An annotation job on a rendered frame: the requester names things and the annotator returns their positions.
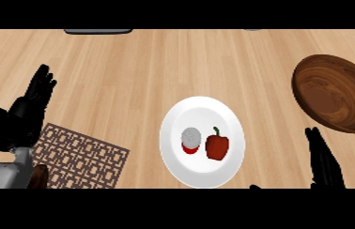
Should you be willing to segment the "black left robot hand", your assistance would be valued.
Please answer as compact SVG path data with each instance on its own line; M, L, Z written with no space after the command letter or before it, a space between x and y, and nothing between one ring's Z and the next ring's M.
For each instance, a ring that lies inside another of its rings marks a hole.
M8 110L0 108L0 152L20 146L32 147L38 140L56 86L48 70L47 65L38 67L25 95L14 100Z

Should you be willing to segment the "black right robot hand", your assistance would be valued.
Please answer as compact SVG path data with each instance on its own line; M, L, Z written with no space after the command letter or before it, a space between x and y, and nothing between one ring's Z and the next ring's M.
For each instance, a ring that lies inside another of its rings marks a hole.
M322 139L317 128L304 129L311 172L311 189L343 189L341 167Z

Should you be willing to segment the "brown wooden bowl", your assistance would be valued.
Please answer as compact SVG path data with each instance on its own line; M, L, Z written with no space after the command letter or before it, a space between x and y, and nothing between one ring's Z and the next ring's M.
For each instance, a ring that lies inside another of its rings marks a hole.
M332 130L355 133L355 63L313 54L295 65L292 95L310 118Z

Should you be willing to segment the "red bell pepper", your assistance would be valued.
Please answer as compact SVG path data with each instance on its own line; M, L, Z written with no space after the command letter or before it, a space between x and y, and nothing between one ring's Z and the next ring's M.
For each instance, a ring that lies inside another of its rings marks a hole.
M218 128L212 128L212 130L214 135L209 135L205 141L206 158L223 160L229 150L229 138L220 136Z

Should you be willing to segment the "white plate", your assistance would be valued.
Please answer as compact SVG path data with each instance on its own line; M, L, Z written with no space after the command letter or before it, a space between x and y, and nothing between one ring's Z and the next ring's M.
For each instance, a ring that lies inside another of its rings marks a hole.
M201 138L196 152L183 150L184 130L192 128ZM205 141L211 135L229 139L221 160L206 157ZM190 97L169 108L161 123L159 150L165 167L177 180L193 188L215 188L233 177L245 152L240 123L229 107L208 97Z

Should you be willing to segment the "brown lattice placemat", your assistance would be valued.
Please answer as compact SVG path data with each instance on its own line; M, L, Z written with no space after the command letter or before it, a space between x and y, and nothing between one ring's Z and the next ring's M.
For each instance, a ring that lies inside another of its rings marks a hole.
M48 123L32 147L32 164L48 168L50 189L113 189L128 150Z

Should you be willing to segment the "dark brown rounded object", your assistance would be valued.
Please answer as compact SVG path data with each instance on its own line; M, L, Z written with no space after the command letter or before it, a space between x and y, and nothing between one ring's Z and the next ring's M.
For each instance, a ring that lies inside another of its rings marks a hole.
M32 176L27 184L29 189L45 189L48 180L48 169L44 164L36 164L32 168Z

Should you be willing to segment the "red can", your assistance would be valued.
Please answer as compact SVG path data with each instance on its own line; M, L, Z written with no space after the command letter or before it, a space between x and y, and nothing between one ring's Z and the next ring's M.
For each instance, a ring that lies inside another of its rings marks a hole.
M181 149L186 154L193 154L201 145L201 133L196 128L186 128L181 132Z

